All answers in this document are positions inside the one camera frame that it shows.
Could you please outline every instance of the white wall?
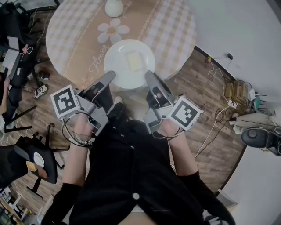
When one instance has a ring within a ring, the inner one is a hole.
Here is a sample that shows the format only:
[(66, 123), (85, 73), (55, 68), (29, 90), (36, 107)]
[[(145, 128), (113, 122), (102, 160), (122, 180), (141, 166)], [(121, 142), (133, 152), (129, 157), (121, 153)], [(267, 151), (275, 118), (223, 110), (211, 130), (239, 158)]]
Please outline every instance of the white wall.
[(270, 225), (281, 212), (281, 157), (247, 147), (223, 191), (237, 225)]
[[(228, 72), (260, 93), (281, 96), (281, 24), (266, 0), (187, 0), (196, 45), (215, 57), (230, 52)], [(224, 68), (229, 59), (217, 60)]]

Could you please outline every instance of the wooden floor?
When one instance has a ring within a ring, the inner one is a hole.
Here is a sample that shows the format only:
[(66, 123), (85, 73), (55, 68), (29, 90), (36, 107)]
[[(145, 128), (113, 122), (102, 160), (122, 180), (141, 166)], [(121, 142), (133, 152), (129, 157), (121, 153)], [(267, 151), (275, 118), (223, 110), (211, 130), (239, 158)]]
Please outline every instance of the wooden floor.
[[(36, 17), (40, 17), (42, 22), (36, 24), (33, 29), (43, 29), (47, 16), (48, 13), (37, 13)], [(42, 46), (40, 56), (43, 57), (46, 55), (46, 47)], [(227, 106), (226, 101), (222, 96), (222, 76), (218, 73), (214, 77), (209, 77), (208, 71), (211, 69), (211, 65), (206, 65), (204, 60), (205, 57), (194, 50), (183, 68), (172, 79), (166, 81), (175, 94), (185, 93), (189, 99), (204, 110), (204, 114), (199, 118), (198, 122), (186, 132), (188, 143), (194, 155), (197, 153), (212, 128), (217, 109), (225, 108)], [(44, 137), (44, 141), (48, 124), (55, 123), (55, 128), (53, 128), (51, 132), (51, 147), (66, 147), (69, 143), (61, 134), (61, 123), (56, 118), (50, 100), (50, 94), (69, 85), (70, 82), (56, 72), (50, 61), (36, 66), (36, 71), (42, 69), (51, 74), (50, 79), (44, 81), (44, 83), (49, 86), (49, 92), (47, 95), (41, 97), (40, 100), (26, 100), (20, 103), (18, 109), (19, 112), (23, 112), (24, 110), (37, 105), (37, 108), (34, 111), (23, 117), (22, 124), (24, 126), (32, 125), (32, 131), (39, 132), (39, 134)], [(207, 143), (213, 139), (222, 127), (224, 121), (214, 127)], [(8, 142), (2, 142), (2, 145), (14, 144), (14, 141), (17, 141), (18, 138), (19, 135), (14, 132), (11, 135), (11, 138), (8, 138)], [(240, 136), (235, 135), (232, 128), (227, 123), (217, 136), (216, 140), (196, 159), (201, 178), (212, 191), (217, 191), (217, 189), (225, 182), (242, 149), (243, 144), (240, 141)], [(57, 161), (63, 164), (66, 160), (67, 153), (56, 153), (55, 156)], [(58, 182), (56, 185), (49, 184), (45, 181), (41, 182), (38, 193), (43, 196), (44, 201), (36, 201), (26, 191), (26, 186), (33, 187), (37, 179), (37, 177), (31, 173), (16, 180), (12, 184), (12, 187), (14, 190), (18, 190), (22, 193), (25, 199), (25, 204), (29, 209), (38, 212), (46, 203), (49, 196), (55, 195), (60, 190), (62, 185), (62, 175), (63, 171), (58, 170)]]

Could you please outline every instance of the checkered tablecloth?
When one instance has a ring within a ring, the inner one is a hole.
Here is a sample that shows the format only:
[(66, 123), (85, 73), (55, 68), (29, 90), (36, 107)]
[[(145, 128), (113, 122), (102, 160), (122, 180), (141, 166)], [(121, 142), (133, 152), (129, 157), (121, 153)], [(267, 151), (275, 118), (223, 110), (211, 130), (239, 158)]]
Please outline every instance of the checkered tablecloth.
[[(143, 0), (142, 7), (138, 10), (146, 6), (150, 8), (143, 13), (138, 12), (136, 14), (136, 11), (131, 10), (131, 8), (134, 4), (137, 4), (137, 1), (123, 0), (127, 18), (120, 18), (121, 24), (127, 25), (126, 19), (128, 20), (128, 17), (130, 17), (130, 21), (134, 21), (134, 16), (140, 18), (139, 16), (142, 15), (144, 17), (143, 24), (138, 26), (139, 30), (136, 32), (136, 28), (134, 28), (134, 33), (130, 33), (128, 37), (147, 44), (155, 56), (155, 72), (163, 79), (171, 77), (181, 69), (194, 49), (196, 39), (195, 19), (185, 0)], [(76, 63), (72, 59), (76, 54), (77, 46), (79, 47), (81, 44), (86, 46), (85, 44), (87, 44), (81, 43), (81, 41), (85, 41), (83, 35), (89, 29), (89, 24), (93, 24), (97, 20), (97, 23), (100, 23), (103, 16), (104, 20), (108, 20), (108, 16), (104, 13), (104, 4), (105, 1), (103, 0), (64, 0), (54, 13), (48, 26), (46, 45), (51, 62), (61, 75), (80, 87), (88, 86), (94, 81), (91, 79), (87, 85), (81, 85), (79, 81), (83, 79), (84, 74), (80, 73), (79, 78), (71, 74), (70, 70), (75, 68)], [(93, 43), (101, 45), (94, 38), (87, 41), (89, 42), (89, 49), (85, 49), (85, 53), (91, 51)], [(95, 79), (101, 77), (104, 71), (100, 70), (99, 73)], [(85, 76), (87, 78), (85, 77), (84, 83), (91, 75), (87, 73)]]

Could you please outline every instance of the white vase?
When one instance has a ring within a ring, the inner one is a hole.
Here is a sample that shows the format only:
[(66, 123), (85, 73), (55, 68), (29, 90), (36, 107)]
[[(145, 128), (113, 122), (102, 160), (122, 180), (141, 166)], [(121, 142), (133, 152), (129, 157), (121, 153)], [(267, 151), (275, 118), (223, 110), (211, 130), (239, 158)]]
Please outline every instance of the white vase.
[(109, 17), (118, 17), (123, 13), (124, 5), (121, 0), (107, 0), (104, 9)]

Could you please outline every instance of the black sleeve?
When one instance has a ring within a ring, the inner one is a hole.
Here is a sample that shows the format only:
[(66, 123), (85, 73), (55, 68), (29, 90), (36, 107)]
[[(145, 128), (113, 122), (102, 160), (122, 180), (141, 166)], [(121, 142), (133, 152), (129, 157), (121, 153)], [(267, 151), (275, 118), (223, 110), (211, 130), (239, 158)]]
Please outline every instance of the black sleeve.
[(227, 208), (216, 198), (214, 193), (201, 180), (199, 171), (190, 176), (178, 178), (185, 184), (191, 194), (197, 199), (205, 210), (213, 216), (218, 216), (228, 222), (229, 225), (235, 225), (235, 221)]
[(41, 225), (61, 224), (61, 221), (74, 205), (80, 190), (80, 186), (63, 183), (61, 190), (55, 195), (52, 205), (46, 212)]

